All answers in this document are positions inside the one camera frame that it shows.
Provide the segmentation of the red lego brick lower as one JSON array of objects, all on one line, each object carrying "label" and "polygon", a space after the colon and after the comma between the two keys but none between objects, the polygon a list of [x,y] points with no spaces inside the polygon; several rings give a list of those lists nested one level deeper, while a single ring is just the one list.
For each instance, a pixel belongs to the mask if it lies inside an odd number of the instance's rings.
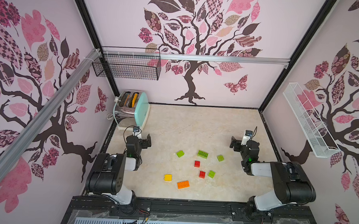
[{"label": "red lego brick lower", "polygon": [[205,178],[205,175],[206,175],[206,173],[205,173],[204,171],[199,171],[199,177],[200,177],[201,179],[204,179],[204,178]]}]

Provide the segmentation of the red lego brick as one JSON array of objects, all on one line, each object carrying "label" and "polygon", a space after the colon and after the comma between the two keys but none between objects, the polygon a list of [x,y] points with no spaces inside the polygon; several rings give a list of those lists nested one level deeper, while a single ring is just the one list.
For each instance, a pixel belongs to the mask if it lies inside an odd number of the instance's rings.
[{"label": "red lego brick", "polygon": [[198,168],[199,168],[200,165],[201,165],[201,163],[200,163],[199,161],[195,161],[195,162],[194,162],[194,166],[195,166],[195,167],[198,167]]},{"label": "red lego brick", "polygon": [[205,178],[205,175],[206,175],[206,173],[205,173],[204,171],[199,171],[199,177],[200,177],[201,179],[204,179],[204,178]]}]

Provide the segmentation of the small green lego brick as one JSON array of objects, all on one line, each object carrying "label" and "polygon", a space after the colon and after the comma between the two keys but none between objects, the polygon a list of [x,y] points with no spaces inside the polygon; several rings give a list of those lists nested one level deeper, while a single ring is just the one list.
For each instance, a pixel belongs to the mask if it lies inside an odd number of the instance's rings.
[{"label": "small green lego brick", "polygon": [[218,156],[217,156],[217,160],[218,160],[219,162],[224,161],[223,155],[218,155]]},{"label": "small green lego brick", "polygon": [[212,171],[212,170],[210,170],[209,172],[208,172],[208,177],[210,177],[211,179],[213,179],[214,177],[215,177],[215,175],[216,175],[216,173],[214,172],[214,171]]},{"label": "small green lego brick", "polygon": [[182,150],[180,150],[180,151],[177,152],[176,155],[180,158],[180,157],[184,156],[185,153]]}]

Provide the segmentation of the long green lego brick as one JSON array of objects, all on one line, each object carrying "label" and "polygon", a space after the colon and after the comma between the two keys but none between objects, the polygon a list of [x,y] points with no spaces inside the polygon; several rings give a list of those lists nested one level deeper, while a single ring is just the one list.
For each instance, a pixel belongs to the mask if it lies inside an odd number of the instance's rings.
[{"label": "long green lego brick", "polygon": [[197,156],[202,157],[203,159],[207,159],[208,153],[205,151],[199,150]]}]

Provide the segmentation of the red lego brick upper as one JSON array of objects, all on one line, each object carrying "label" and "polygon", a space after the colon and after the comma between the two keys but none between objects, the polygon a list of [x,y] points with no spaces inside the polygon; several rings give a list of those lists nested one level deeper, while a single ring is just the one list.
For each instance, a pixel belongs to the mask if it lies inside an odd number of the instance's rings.
[{"label": "red lego brick upper", "polygon": [[201,163],[200,163],[199,161],[195,161],[195,162],[194,162],[194,166],[195,166],[195,167],[198,167],[198,168],[199,168],[200,165],[201,165]]}]

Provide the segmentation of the yellow lego brick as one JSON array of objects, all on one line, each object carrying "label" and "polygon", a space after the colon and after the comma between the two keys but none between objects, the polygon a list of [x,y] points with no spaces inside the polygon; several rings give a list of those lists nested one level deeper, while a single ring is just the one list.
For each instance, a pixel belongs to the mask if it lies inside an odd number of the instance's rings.
[{"label": "yellow lego brick", "polygon": [[166,174],[164,176],[164,181],[165,182],[171,182],[172,181],[172,175],[171,174]]}]

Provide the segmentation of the mint green toaster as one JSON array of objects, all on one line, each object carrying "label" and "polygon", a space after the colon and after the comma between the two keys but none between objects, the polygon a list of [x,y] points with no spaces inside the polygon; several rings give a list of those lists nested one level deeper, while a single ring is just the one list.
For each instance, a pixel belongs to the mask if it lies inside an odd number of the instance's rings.
[{"label": "mint green toaster", "polygon": [[127,127],[138,126],[144,129],[151,106],[146,92],[124,90],[115,100],[113,108],[114,120],[121,131]]}]

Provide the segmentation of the orange long lego brick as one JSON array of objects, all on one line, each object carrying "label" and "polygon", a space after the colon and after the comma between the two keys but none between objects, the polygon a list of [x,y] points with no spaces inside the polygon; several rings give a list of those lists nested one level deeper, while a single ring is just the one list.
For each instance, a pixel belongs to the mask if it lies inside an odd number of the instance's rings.
[{"label": "orange long lego brick", "polygon": [[179,190],[184,189],[184,188],[189,188],[190,183],[189,183],[188,180],[187,181],[182,181],[182,182],[180,181],[180,182],[177,183],[177,187],[178,187]]}]

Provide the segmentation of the aluminium frame bar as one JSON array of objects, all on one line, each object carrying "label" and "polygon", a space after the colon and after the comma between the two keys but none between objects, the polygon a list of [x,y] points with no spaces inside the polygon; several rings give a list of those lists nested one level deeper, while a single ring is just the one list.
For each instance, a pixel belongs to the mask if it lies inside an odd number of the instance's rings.
[{"label": "aluminium frame bar", "polygon": [[117,48],[103,49],[106,55],[129,55],[129,56],[155,56],[162,60],[187,60],[187,61],[211,61],[211,62],[225,62],[225,63],[249,63],[249,64],[275,64],[288,66],[290,60],[285,58],[262,58],[262,57],[235,57],[235,56],[212,56],[212,55],[195,55],[195,54],[164,54],[156,51],[155,53],[136,52],[134,50],[123,49],[121,51]]},{"label": "aluminium frame bar", "polygon": [[36,136],[41,132],[48,122],[48,118],[52,117],[54,112],[64,102],[68,94],[75,85],[80,81],[84,74],[89,70],[92,62],[99,58],[101,50],[93,49],[86,57],[83,58],[81,64],[72,73],[65,83],[54,93],[54,96],[43,106],[37,116],[22,130],[20,135],[0,156],[0,182],[11,170],[14,164],[22,156],[25,150],[30,146]]}]

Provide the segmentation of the aluminium frame bar back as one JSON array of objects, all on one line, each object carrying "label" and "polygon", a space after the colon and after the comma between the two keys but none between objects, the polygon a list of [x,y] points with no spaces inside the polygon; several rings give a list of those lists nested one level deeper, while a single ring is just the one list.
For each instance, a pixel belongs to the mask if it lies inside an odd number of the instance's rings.
[{"label": "aluminium frame bar back", "polygon": [[225,62],[225,63],[249,63],[249,64],[275,64],[288,66],[290,60],[285,58],[262,58],[262,57],[235,57],[235,56],[212,56],[212,55],[195,55],[195,54],[164,54],[156,51],[155,53],[136,52],[134,50],[123,49],[121,51],[117,48],[103,49],[106,55],[129,55],[129,56],[155,56],[162,60],[187,60],[187,61],[211,61],[211,62]]}]

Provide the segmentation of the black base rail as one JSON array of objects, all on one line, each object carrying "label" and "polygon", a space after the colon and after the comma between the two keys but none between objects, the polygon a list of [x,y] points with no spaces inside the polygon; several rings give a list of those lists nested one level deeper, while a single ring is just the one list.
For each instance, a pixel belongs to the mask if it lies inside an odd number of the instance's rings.
[{"label": "black base rail", "polygon": [[310,208],[288,205],[250,220],[246,203],[137,198],[120,206],[100,196],[73,197],[60,224],[74,224],[77,217],[223,224],[317,224]]}]

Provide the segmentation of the aluminium frame bar left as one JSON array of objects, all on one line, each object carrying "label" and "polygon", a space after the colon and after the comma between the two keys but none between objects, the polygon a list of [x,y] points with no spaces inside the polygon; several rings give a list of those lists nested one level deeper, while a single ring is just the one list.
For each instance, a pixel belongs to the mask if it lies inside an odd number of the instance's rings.
[{"label": "aluminium frame bar left", "polygon": [[22,156],[25,150],[30,146],[36,136],[41,132],[48,122],[48,118],[52,117],[54,112],[64,102],[68,94],[75,85],[80,81],[84,74],[89,70],[92,62],[99,58],[101,50],[93,49],[86,57],[83,58],[81,64],[72,73],[65,83],[54,93],[54,96],[43,106],[37,116],[22,130],[20,135],[0,156],[0,182],[11,170],[14,164]]}]

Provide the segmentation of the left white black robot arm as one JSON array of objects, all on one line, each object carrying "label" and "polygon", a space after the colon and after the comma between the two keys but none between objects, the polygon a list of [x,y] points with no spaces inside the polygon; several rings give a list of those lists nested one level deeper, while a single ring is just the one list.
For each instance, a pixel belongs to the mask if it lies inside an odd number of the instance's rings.
[{"label": "left white black robot arm", "polygon": [[143,149],[151,147],[151,136],[146,139],[130,135],[126,138],[126,151],[122,154],[100,153],[85,184],[87,196],[103,196],[120,206],[134,202],[135,192],[123,185],[126,171],[137,171],[142,164]]}]

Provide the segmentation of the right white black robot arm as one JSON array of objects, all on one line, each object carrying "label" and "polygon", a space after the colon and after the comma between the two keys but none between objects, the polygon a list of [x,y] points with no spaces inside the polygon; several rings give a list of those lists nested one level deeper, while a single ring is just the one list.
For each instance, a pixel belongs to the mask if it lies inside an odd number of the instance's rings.
[{"label": "right white black robot arm", "polygon": [[306,205],[316,200],[316,191],[302,166],[297,162],[260,162],[260,144],[248,137],[231,138],[230,146],[242,157],[243,171],[249,176],[272,179],[273,190],[249,198],[245,213],[250,220],[285,205]]}]

